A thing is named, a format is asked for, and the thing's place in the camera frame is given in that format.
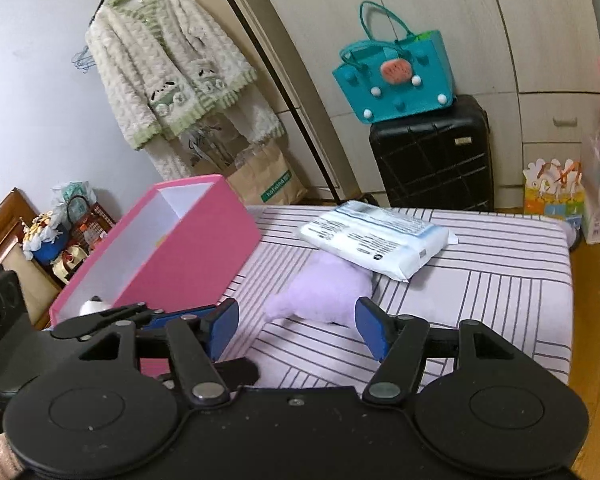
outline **pink shoebox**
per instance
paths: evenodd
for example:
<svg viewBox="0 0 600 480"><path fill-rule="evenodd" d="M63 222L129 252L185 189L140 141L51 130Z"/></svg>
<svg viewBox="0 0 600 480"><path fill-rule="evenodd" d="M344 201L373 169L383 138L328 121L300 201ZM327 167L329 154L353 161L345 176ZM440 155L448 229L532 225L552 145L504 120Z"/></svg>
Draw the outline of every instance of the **pink shoebox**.
<svg viewBox="0 0 600 480"><path fill-rule="evenodd" d="M99 296L174 312L217 303L260 232L224 178L156 184L109 232L50 309L53 325Z"/></svg>

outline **striped bed sheet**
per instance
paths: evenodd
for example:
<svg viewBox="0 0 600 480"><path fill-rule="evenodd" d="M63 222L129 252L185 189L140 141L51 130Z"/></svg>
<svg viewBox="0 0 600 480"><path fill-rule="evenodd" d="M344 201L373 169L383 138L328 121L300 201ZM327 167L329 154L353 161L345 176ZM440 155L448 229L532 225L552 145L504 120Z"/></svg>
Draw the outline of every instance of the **striped bed sheet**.
<svg viewBox="0 0 600 480"><path fill-rule="evenodd" d="M356 330L291 317L264 321L264 304L304 265L313 246L296 229L320 206L253 206L262 240L225 292L240 305L238 330L222 359L247 356L260 368L257 386L354 386L361 392L378 362ZM478 319L563 382L569 376L573 293L564 232L544 217L398 209L451 228L459 238L409 283L374 276L372 299L389 314L413 314L455 328ZM450 373L450 359L429 359L421 386Z"/></svg>

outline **drawer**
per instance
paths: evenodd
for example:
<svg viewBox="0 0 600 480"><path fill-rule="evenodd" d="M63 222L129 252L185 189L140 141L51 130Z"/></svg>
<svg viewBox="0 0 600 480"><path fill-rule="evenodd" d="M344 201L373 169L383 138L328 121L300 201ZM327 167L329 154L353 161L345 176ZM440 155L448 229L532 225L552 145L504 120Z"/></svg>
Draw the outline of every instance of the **drawer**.
<svg viewBox="0 0 600 480"><path fill-rule="evenodd" d="M535 162L542 158L549 162L557 158L562 164L570 158L571 160L580 160L579 142L539 142L533 144L523 144L522 153L525 160L525 168L530 162Z"/></svg>
<svg viewBox="0 0 600 480"><path fill-rule="evenodd" d="M523 142L580 142L600 127L600 94L520 94Z"/></svg>

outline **metal screw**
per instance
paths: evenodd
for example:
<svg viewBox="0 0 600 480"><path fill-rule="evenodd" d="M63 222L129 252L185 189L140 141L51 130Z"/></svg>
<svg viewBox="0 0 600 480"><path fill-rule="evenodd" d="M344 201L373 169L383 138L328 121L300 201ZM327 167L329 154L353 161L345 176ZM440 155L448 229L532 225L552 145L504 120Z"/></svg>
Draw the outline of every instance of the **metal screw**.
<svg viewBox="0 0 600 480"><path fill-rule="evenodd" d="M218 383L200 383L193 387L192 393L200 400L217 399L224 394L224 386Z"/></svg>
<svg viewBox="0 0 600 480"><path fill-rule="evenodd" d="M375 383L369 386L369 394L376 399L393 399L400 395L400 386L393 383Z"/></svg>

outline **wet wipes package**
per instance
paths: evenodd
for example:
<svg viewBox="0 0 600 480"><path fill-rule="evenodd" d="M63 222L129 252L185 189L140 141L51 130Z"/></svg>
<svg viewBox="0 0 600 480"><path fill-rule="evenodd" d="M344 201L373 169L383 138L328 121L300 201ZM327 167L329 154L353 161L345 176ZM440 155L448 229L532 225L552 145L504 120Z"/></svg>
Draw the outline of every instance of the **wet wipes package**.
<svg viewBox="0 0 600 480"><path fill-rule="evenodd" d="M352 200L299 229L316 247L365 269L407 281L458 238L448 228Z"/></svg>

